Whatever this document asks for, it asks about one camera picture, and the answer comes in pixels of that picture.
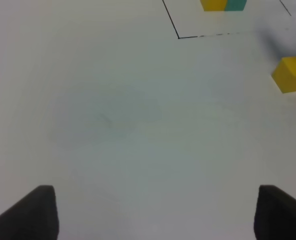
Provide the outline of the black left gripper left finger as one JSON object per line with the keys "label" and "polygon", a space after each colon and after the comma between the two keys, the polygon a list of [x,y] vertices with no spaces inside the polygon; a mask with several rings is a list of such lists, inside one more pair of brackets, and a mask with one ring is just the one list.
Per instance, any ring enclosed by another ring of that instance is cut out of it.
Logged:
{"label": "black left gripper left finger", "polygon": [[0,240],[56,240],[59,232],[52,185],[36,187],[0,215]]}

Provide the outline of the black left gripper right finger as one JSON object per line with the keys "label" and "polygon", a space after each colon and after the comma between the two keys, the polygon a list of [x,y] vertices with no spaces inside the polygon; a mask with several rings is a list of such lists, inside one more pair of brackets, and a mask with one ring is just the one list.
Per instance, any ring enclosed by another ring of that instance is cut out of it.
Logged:
{"label": "black left gripper right finger", "polygon": [[261,185],[253,231],[257,240],[296,240],[296,199],[275,185]]}

